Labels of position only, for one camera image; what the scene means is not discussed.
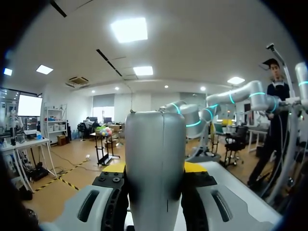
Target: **black jacket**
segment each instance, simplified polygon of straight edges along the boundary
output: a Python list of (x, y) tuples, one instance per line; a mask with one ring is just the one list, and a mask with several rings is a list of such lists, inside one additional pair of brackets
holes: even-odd
[[(290, 97), (290, 88), (288, 84), (274, 86), (272, 83), (268, 85), (267, 94), (272, 96), (278, 96), (282, 101)], [(287, 131), (287, 123), (288, 123), (288, 116), (289, 113), (280, 112), (279, 114), (275, 115), (274, 118), (270, 121), (270, 129), (269, 135), (277, 139), (277, 141), (281, 140), (281, 127), (282, 127), (282, 136), (285, 137)]]

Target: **seated person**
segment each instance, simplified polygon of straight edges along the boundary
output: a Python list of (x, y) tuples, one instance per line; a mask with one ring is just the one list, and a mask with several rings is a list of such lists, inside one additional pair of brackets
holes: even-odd
[(87, 117), (86, 120), (84, 121), (85, 125), (86, 125), (86, 129), (90, 130), (92, 128), (92, 125), (94, 122), (90, 121), (90, 117)]
[(97, 122), (97, 119), (94, 121), (94, 123), (92, 124), (92, 128), (95, 129), (97, 127), (99, 127), (100, 124)]

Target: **ceiling light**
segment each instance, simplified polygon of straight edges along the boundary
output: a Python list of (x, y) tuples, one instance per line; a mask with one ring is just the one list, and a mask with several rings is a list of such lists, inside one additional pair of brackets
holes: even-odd
[(153, 69), (151, 66), (139, 66), (134, 67), (134, 72), (137, 76), (151, 76), (153, 75)]
[(4, 73), (5, 75), (7, 75), (7, 76), (11, 76), (11, 75), (12, 75), (12, 72), (13, 72), (13, 70), (8, 69), (8, 68), (5, 68), (3, 73)]
[(44, 65), (39, 66), (37, 69), (37, 72), (40, 72), (46, 75), (48, 75), (51, 71), (53, 71), (53, 69), (46, 67)]
[(148, 39), (145, 18), (116, 21), (111, 24), (111, 28), (119, 43)]
[(244, 81), (245, 81), (245, 79), (243, 79), (243, 78), (233, 77), (233, 78), (228, 80), (228, 83), (237, 85), (237, 84), (243, 83)]

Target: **black chair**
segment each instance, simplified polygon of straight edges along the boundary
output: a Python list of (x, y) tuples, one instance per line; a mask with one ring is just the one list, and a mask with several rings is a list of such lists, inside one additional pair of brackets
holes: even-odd
[(79, 123), (77, 125), (77, 130), (78, 130), (78, 132), (81, 132), (81, 140), (80, 141), (84, 141), (85, 139), (83, 138), (83, 135), (87, 131), (86, 124), (85, 123)]
[(236, 132), (234, 134), (226, 134), (226, 156), (225, 160), (220, 164), (224, 167), (228, 167), (229, 165), (237, 165), (237, 161), (240, 159), (236, 154), (243, 150), (246, 147), (246, 136), (248, 132), (247, 126), (238, 126), (236, 128)]

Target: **window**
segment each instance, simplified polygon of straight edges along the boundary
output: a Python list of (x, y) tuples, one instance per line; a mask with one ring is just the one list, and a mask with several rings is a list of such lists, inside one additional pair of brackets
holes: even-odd
[(115, 120), (115, 107), (93, 107), (93, 117), (97, 117), (98, 122), (103, 122), (103, 117), (110, 117)]

